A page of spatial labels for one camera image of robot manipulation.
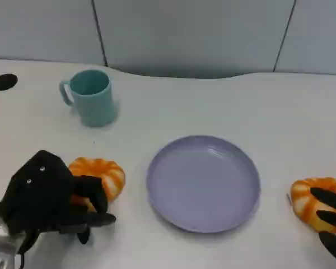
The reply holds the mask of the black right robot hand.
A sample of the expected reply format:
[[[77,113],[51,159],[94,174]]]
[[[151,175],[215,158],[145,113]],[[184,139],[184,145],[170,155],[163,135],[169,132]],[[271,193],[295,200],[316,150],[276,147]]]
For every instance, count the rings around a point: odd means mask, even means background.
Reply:
[[[336,209],[336,193],[321,188],[311,188],[310,193],[320,202]],[[323,221],[336,227],[336,213],[317,210],[317,216]],[[336,235],[327,231],[319,232],[319,238],[323,246],[336,259]]]

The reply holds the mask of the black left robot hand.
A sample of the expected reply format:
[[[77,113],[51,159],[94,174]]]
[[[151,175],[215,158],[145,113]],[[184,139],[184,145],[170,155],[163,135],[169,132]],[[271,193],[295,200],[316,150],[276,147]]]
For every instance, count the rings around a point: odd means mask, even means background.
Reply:
[[[116,217],[108,213],[108,198],[101,178],[74,176],[68,210],[58,217],[59,233],[76,234],[81,244],[86,244],[92,228],[111,225],[115,221]]]

